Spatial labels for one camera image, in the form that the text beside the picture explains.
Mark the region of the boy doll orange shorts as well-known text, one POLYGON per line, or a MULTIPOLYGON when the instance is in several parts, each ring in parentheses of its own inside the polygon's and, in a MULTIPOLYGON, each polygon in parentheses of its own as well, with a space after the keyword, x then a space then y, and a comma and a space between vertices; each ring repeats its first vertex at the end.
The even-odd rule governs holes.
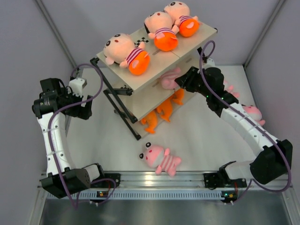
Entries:
POLYGON ((148 37, 154 41, 157 49, 169 52, 178 46, 177 33, 179 28, 166 12, 155 12, 144 20, 148 37))

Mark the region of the black-haired boy doll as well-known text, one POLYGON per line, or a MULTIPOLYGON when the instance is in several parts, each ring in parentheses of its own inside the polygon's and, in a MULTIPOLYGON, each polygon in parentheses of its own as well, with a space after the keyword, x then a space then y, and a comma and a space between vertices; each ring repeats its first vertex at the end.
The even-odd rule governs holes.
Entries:
POLYGON ((117 63, 120 68, 127 68, 133 75, 142 75, 150 63, 145 43, 138 46, 128 34, 119 33, 111 37, 103 48, 105 62, 108 65, 117 63))

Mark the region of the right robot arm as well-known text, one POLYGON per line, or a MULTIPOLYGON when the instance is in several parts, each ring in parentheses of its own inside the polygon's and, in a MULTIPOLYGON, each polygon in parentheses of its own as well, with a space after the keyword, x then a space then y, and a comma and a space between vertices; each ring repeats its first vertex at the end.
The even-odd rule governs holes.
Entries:
POLYGON ((206 98, 207 106, 227 122, 253 151, 250 161, 232 161, 220 167, 219 182, 230 186, 237 179, 253 180, 259 187, 287 174, 288 180, 282 192, 291 184, 293 145, 285 139, 279 140, 252 119, 238 99, 225 90, 224 75, 216 67, 198 69, 191 67, 184 75, 175 79, 179 87, 206 98))

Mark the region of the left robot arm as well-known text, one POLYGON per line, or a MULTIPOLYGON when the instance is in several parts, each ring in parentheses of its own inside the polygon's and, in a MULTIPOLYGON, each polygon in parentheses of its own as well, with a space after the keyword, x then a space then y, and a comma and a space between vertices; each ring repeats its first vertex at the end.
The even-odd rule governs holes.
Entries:
POLYGON ((42 188, 57 198, 89 189, 91 184, 101 187, 106 176, 102 167, 91 164, 75 168, 71 159, 65 129, 66 117, 87 120, 92 115, 91 96, 82 106, 86 79, 73 78, 68 86, 61 79, 48 78, 40 81, 42 92, 34 101, 32 110, 41 127, 47 157, 46 178, 41 180, 42 188))

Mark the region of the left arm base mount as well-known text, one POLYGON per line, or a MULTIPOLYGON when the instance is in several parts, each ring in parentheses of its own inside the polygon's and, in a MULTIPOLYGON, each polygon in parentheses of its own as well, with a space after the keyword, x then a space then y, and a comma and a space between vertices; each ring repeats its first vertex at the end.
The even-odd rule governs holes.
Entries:
POLYGON ((114 180, 116 187, 120 185, 121 174, 116 172, 105 172, 104 175, 99 176, 93 180, 85 189, 89 188, 113 188, 114 184, 111 180, 114 180))

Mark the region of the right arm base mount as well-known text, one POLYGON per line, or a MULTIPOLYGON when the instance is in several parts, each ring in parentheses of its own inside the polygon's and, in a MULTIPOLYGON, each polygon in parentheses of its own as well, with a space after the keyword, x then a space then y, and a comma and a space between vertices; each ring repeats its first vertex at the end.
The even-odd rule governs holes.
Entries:
POLYGON ((211 190, 234 187, 234 182, 221 172, 204 173, 203 178, 205 187, 211 190))

